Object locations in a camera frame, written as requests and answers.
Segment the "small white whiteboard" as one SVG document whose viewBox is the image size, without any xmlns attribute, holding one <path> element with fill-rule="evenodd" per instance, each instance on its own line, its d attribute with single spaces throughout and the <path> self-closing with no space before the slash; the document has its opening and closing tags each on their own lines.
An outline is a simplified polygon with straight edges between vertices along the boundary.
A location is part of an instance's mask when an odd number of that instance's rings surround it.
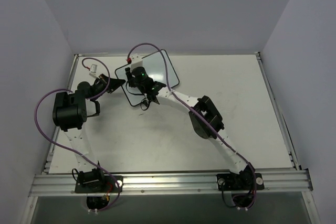
<svg viewBox="0 0 336 224">
<path fill-rule="evenodd" d="M 167 63 L 167 71 L 168 71 L 168 80 L 171 88 L 175 88 L 180 84 L 180 79 L 172 65 L 172 62 L 169 58 L 169 55 L 165 49 L 162 49 L 161 52 L 164 55 L 164 59 Z M 147 74 L 154 81 L 158 81 L 166 84 L 165 77 L 165 65 L 161 54 L 157 51 L 150 55 L 142 57 L 142 66 L 145 68 Z M 118 79 L 127 80 L 127 75 L 125 69 L 130 67 L 130 65 L 124 65 L 122 67 L 116 68 L 114 71 L 116 77 Z M 132 107 L 140 105 L 140 102 L 144 98 L 144 96 L 133 95 L 131 93 L 140 93 L 140 91 L 136 88 L 130 88 L 128 85 L 124 84 L 122 86 L 123 92 Z"/>
</svg>

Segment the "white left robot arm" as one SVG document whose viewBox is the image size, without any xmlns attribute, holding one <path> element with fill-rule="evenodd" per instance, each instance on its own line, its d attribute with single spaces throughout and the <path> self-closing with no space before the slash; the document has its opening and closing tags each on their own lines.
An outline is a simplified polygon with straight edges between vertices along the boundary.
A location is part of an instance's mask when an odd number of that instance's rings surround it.
<svg viewBox="0 0 336 224">
<path fill-rule="evenodd" d="M 91 144 L 88 140 L 85 123 L 88 118 L 99 116 L 100 104 L 98 97 L 102 91 L 112 93 L 125 84 L 123 79 L 109 78 L 101 74 L 93 84 L 83 81 L 77 85 L 74 93 L 60 92 L 56 94 L 53 121 L 65 132 L 71 148 L 75 150 L 79 169 L 74 169 L 76 183 L 89 187 L 94 192 L 105 188 L 106 177 L 99 169 Z"/>
</svg>

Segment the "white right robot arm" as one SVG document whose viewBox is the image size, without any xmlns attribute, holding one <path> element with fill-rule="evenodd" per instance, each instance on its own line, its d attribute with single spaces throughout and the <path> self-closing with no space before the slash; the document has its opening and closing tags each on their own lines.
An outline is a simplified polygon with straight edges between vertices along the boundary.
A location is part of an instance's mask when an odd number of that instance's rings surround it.
<svg viewBox="0 0 336 224">
<path fill-rule="evenodd" d="M 127 67 L 125 74 L 127 86 L 138 89 L 147 104 L 165 105 L 188 114 L 196 135 L 209 140 L 224 158 L 229 171 L 234 174 L 236 187 L 244 189 L 251 184 L 255 169 L 233 147 L 223 117 L 208 96 L 196 98 L 176 92 L 167 84 L 150 78 L 144 67 Z"/>
</svg>

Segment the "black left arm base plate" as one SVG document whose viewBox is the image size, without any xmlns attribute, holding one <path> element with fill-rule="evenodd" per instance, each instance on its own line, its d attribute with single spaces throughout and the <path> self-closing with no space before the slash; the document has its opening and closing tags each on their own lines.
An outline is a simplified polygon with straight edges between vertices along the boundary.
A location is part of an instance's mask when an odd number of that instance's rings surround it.
<svg viewBox="0 0 336 224">
<path fill-rule="evenodd" d="M 90 183 L 76 183 L 74 192 L 76 194 L 94 194 L 94 193 L 118 193 L 122 192 L 123 176 L 117 175 L 115 177 L 119 183 L 120 189 L 117 183 L 108 175 L 105 175 L 104 182 L 99 180 L 92 181 Z"/>
</svg>

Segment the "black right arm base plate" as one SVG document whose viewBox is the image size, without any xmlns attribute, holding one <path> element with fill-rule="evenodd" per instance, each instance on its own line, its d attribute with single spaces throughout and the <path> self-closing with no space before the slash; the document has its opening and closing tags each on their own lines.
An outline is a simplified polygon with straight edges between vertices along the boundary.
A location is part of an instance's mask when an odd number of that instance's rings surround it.
<svg viewBox="0 0 336 224">
<path fill-rule="evenodd" d="M 218 189 L 223 191 L 250 191 L 254 189 L 253 175 L 249 173 L 217 174 Z"/>
</svg>

